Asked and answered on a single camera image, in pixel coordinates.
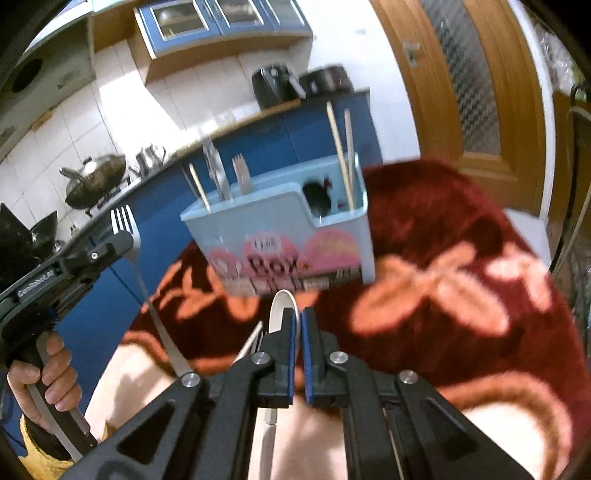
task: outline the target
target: fork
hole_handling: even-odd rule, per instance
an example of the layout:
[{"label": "fork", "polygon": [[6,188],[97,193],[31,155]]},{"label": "fork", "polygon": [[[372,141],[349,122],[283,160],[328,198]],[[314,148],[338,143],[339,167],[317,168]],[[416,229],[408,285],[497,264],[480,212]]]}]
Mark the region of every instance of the fork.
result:
[{"label": "fork", "polygon": [[242,154],[236,155],[236,157],[232,159],[232,165],[234,166],[234,171],[236,172],[240,193],[243,195],[248,195],[252,192],[252,181],[251,172],[248,170],[248,165],[246,165],[244,156]]},{"label": "fork", "polygon": [[154,326],[160,336],[160,341],[164,345],[164,350],[166,351],[168,358],[170,360],[171,365],[174,368],[174,372],[179,376],[182,377],[186,373],[193,372],[193,369],[189,365],[187,359],[183,356],[183,354],[179,351],[178,347],[174,344],[172,338],[166,331],[162,320],[160,319],[160,315],[158,315],[158,311],[152,304],[150,300],[150,295],[148,294],[148,289],[144,283],[144,279],[139,271],[138,267],[138,257],[139,252],[141,251],[141,237],[139,235],[138,225],[135,223],[134,214],[131,213],[131,208],[129,205],[121,207],[120,209],[113,209],[111,210],[111,226],[113,228],[113,233],[118,233],[119,231],[125,231],[131,234],[133,238],[133,246],[131,250],[129,250],[125,254],[125,258],[131,263],[131,266],[134,268],[135,276],[139,284],[139,289],[144,296],[144,300],[148,304],[148,310],[150,311],[150,316],[152,317],[152,321],[154,322]]}]

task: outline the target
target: orange flower print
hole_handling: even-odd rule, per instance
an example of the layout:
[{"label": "orange flower print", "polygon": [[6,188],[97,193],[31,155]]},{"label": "orange flower print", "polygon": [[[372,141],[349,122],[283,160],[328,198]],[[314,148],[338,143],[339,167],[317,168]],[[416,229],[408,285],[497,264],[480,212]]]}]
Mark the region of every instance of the orange flower print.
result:
[{"label": "orange flower print", "polygon": [[520,250],[515,244],[505,244],[503,256],[492,261],[486,273],[497,280],[521,280],[534,308],[540,313],[550,310],[552,291],[548,283],[548,269],[538,258]]},{"label": "orange flower print", "polygon": [[503,335],[509,328],[503,304],[476,278],[459,270],[475,256],[474,246],[461,242],[434,259],[425,271],[396,255],[379,259],[376,283],[353,308],[353,331],[369,336],[390,330],[429,298],[459,324],[481,335]]}]

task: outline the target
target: silver bolt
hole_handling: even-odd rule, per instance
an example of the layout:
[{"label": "silver bolt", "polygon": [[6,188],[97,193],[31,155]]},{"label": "silver bolt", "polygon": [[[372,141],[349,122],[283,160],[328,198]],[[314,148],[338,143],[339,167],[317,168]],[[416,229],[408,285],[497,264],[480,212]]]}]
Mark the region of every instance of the silver bolt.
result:
[{"label": "silver bolt", "polygon": [[265,365],[271,360],[271,356],[267,352],[257,352],[252,354],[251,359],[255,365]]},{"label": "silver bolt", "polygon": [[349,355],[347,355],[345,352],[332,352],[329,356],[329,359],[334,364],[341,365],[349,359]]},{"label": "silver bolt", "polygon": [[181,379],[181,382],[187,388],[196,387],[200,381],[201,381],[201,378],[199,378],[199,375],[194,374],[194,373],[184,374]]},{"label": "silver bolt", "polygon": [[418,375],[416,372],[412,370],[402,370],[398,375],[400,380],[402,380],[406,384],[413,384],[418,382]]}]

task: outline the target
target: storage box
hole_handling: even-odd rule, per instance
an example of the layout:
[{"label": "storage box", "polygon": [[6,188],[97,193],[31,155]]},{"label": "storage box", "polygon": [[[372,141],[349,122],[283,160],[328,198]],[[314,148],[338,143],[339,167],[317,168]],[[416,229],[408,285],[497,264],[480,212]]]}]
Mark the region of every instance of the storage box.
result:
[{"label": "storage box", "polygon": [[[315,216],[303,186],[324,186],[332,205]],[[227,292],[236,296],[294,293],[375,279],[374,251],[367,218],[368,199],[355,158],[354,210],[349,210],[336,156],[300,163],[254,177],[253,191],[233,200],[207,194],[181,220],[207,257]]]}]

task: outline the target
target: human hand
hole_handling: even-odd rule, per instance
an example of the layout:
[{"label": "human hand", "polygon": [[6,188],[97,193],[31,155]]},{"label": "human hand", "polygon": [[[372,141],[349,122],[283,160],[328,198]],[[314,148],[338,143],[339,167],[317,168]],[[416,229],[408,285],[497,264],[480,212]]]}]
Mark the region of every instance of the human hand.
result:
[{"label": "human hand", "polygon": [[55,332],[51,332],[47,339],[47,353],[51,358],[42,372],[25,362],[19,360],[12,362],[8,371],[8,384],[25,416],[52,433],[49,424],[35,406],[27,385],[37,383],[41,377],[43,383],[49,387],[45,399],[49,404],[55,405],[58,411],[76,408],[82,399],[82,389],[76,383],[78,374],[70,366],[72,354],[64,347],[64,341]]}]

